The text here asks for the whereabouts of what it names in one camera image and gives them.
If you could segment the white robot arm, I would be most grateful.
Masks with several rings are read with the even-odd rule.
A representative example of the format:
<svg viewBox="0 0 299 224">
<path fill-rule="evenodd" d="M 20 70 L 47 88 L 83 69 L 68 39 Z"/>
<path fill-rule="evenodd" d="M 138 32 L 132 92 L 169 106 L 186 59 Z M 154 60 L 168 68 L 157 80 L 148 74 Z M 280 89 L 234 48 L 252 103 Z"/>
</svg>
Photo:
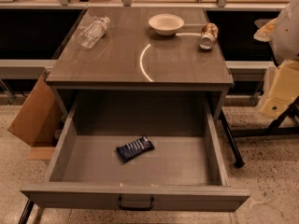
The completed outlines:
<svg viewBox="0 0 299 224">
<path fill-rule="evenodd" d="M 257 30 L 254 39 L 268 42 L 277 64 L 299 60 L 299 0 L 291 0 L 279 15 Z"/>
</svg>

